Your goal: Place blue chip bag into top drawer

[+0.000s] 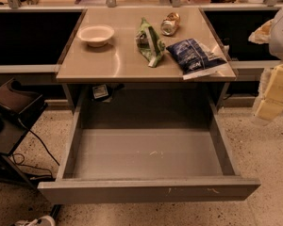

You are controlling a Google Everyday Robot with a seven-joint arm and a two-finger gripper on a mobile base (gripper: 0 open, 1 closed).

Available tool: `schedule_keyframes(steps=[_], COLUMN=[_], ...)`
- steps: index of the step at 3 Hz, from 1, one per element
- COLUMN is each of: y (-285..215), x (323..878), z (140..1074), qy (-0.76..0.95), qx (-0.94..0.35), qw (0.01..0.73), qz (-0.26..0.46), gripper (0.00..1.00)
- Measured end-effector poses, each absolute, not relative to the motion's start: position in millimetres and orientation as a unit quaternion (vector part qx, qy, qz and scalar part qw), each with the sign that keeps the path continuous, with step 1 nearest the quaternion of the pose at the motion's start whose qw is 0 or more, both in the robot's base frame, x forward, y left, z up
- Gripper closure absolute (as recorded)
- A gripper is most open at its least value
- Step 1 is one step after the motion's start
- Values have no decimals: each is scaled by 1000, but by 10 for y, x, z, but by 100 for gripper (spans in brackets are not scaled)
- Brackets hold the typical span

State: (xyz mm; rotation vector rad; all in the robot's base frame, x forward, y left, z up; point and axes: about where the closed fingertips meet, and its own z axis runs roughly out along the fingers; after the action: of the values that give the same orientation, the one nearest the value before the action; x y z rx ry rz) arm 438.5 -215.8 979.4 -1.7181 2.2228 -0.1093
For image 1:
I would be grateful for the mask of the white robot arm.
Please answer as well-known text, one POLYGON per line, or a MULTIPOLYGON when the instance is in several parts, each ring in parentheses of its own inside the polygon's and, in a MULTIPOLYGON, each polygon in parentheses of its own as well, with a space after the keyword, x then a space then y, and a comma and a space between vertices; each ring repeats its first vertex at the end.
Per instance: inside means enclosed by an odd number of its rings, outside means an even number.
POLYGON ((272 20, 252 32, 248 40, 267 43, 269 53, 280 59, 273 69, 263 70, 253 104, 253 123, 267 125, 283 111, 283 7, 272 20))

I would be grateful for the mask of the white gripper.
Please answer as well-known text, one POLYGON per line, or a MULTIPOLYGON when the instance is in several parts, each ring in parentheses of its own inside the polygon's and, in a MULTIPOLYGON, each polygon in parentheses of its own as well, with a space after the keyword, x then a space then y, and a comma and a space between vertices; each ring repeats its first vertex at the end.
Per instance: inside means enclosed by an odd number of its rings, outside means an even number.
POLYGON ((265 69, 252 108, 252 122, 265 126, 283 111, 283 64, 265 69))

